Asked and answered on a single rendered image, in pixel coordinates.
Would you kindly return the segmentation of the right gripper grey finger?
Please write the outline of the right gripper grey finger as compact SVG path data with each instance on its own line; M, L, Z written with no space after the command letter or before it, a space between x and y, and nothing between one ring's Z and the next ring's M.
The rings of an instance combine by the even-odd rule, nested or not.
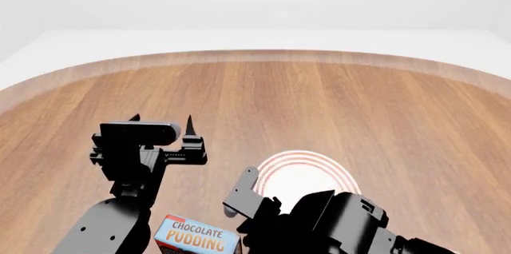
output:
M235 217L236 215L242 215L248 219L254 217L262 202L262 196L253 190L258 178L259 170L256 167L247 167L242 172L223 201L226 217Z

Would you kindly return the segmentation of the chocolate pudding box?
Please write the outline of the chocolate pudding box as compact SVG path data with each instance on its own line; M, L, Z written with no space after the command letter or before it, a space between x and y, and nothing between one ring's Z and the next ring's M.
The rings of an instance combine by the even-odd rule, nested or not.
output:
M234 232L167 215L154 235L162 254L243 254Z

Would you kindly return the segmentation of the white plate with red rings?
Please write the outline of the white plate with red rings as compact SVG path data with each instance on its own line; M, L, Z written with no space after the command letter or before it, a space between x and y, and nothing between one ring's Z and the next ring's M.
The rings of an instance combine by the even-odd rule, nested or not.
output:
M333 190L360 194L350 173L335 160L307 150L288 150L262 162L254 191L278 198L280 212L288 214L300 198L310 193Z

